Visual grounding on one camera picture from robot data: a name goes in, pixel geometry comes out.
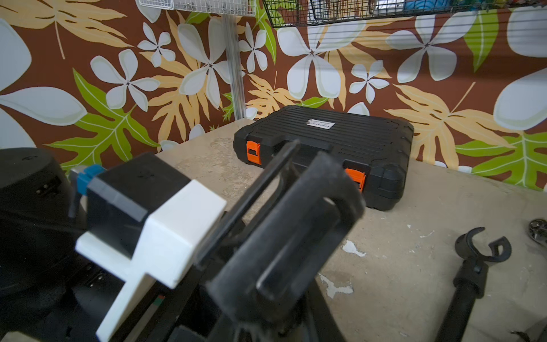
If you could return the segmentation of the black stand pole with clip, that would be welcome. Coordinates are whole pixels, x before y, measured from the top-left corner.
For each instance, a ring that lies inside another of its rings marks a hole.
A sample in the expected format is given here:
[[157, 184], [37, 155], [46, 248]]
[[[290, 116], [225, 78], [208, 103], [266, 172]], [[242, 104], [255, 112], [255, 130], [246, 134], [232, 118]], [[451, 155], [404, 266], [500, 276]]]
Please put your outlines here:
[[303, 172], [288, 142], [199, 249], [206, 267], [232, 256], [206, 283], [221, 316], [209, 341], [342, 341], [316, 275], [362, 218], [356, 184], [327, 153]]

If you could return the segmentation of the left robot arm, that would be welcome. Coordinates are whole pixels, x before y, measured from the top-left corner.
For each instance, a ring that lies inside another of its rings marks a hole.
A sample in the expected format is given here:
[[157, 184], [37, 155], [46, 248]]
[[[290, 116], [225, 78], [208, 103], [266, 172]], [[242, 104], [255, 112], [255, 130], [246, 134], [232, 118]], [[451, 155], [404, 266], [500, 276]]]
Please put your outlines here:
[[75, 251], [85, 215], [51, 153], [1, 151], [1, 333], [95, 341], [119, 279]]

